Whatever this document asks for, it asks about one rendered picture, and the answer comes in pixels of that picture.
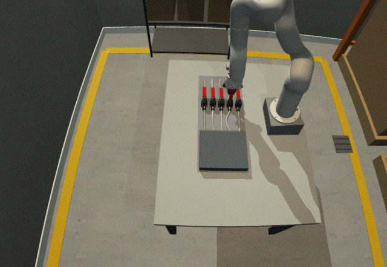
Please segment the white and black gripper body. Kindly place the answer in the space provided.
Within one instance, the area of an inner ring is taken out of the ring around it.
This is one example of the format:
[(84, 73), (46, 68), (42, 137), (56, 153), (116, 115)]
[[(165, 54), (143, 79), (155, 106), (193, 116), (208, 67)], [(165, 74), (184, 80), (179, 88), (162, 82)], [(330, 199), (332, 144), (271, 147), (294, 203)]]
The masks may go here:
[(241, 87), (242, 87), (242, 81), (235, 82), (231, 79), (229, 74), (227, 74), (225, 88), (227, 88), (227, 89), (241, 89)]

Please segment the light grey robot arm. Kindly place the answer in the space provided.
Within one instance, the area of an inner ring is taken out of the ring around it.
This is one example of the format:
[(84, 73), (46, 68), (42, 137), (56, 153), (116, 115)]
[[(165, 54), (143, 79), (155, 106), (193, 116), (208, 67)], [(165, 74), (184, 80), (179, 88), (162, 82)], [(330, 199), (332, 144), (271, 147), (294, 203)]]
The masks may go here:
[(291, 64), (279, 98), (270, 104), (270, 114), (282, 123), (299, 118), (298, 107), (311, 82), (314, 57), (300, 37), (294, 15), (293, 0), (233, 0), (230, 6), (230, 64), (226, 70), (235, 82), (243, 80), (246, 70), (250, 17), (275, 25), (282, 49), (290, 55)]

